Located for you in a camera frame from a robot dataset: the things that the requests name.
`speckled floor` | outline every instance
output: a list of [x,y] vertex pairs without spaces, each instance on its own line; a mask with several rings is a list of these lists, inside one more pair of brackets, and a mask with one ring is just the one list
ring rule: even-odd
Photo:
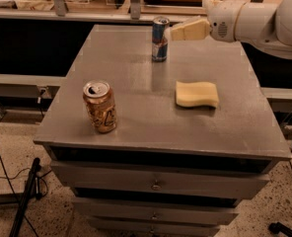
[[[49,170],[50,159],[44,149],[34,145],[33,138],[40,125],[37,112],[8,111],[0,122],[0,153],[9,177],[29,168],[33,160],[40,158],[42,172]],[[22,192],[28,171],[12,181],[16,192]],[[271,222],[281,222],[292,228],[292,172],[288,162],[279,163],[270,172],[271,182],[252,200],[241,202],[239,216],[228,226],[222,226],[216,237],[265,237],[274,236],[267,227]],[[4,173],[0,164],[0,177]],[[89,226],[85,218],[74,211],[72,192],[62,187],[53,173],[44,179],[48,192],[41,200],[31,199],[26,216],[39,237],[43,236],[93,236],[93,237],[146,237],[148,234],[120,231],[102,231]],[[0,194],[10,193],[6,180],[0,179]],[[9,236],[17,208],[13,204],[0,205],[0,237]],[[19,236],[36,236],[24,220]]]

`gray tabletop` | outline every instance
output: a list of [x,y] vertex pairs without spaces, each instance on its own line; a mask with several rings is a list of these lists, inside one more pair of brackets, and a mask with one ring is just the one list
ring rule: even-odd
[[[256,159],[291,157],[238,42],[172,41],[167,60],[154,63],[151,34],[151,27],[95,25],[35,143]],[[114,90],[118,126],[107,134],[95,132],[82,99],[83,86],[94,79],[108,81]],[[219,107],[178,107],[176,81],[215,83]]]

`cabinet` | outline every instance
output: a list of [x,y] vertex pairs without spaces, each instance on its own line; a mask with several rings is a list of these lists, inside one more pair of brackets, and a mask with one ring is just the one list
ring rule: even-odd
[[[151,61],[151,27],[95,25],[37,134],[93,227],[213,236],[291,154],[239,43],[174,41]],[[92,128],[82,88],[114,90],[118,126]],[[216,83],[217,109],[175,104],[176,81]]]

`black metal stand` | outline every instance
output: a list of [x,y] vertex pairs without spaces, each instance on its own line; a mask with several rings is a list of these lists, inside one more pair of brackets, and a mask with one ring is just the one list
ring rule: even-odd
[[292,237],[292,230],[286,227],[285,225],[281,224],[280,222],[271,223],[268,229],[274,234],[278,234],[279,232],[281,232],[281,233],[284,233],[288,237]]
[[37,177],[37,172],[39,170],[40,170],[39,158],[36,158],[29,172],[29,178],[25,186],[25,191],[22,195],[22,198],[20,199],[15,221],[12,226],[9,237],[16,237],[19,234],[20,227],[21,227],[21,224],[22,224],[22,221],[24,219],[25,212],[27,209],[28,201],[30,199],[30,194],[31,194],[32,188],[35,186],[35,180]]

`drawer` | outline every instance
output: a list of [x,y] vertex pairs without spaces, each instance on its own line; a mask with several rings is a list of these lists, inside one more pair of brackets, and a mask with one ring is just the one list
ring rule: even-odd
[[151,234],[178,234],[187,236],[214,236],[218,231],[217,226],[198,226],[194,224],[163,224],[161,222],[140,222],[117,219],[88,218],[91,226],[98,229],[114,229],[133,232],[147,232]]
[[251,199],[267,175],[143,165],[52,161],[60,182],[74,188]]
[[81,214],[98,217],[227,225],[237,216],[233,208],[191,206],[154,201],[145,202],[75,197],[73,203]]

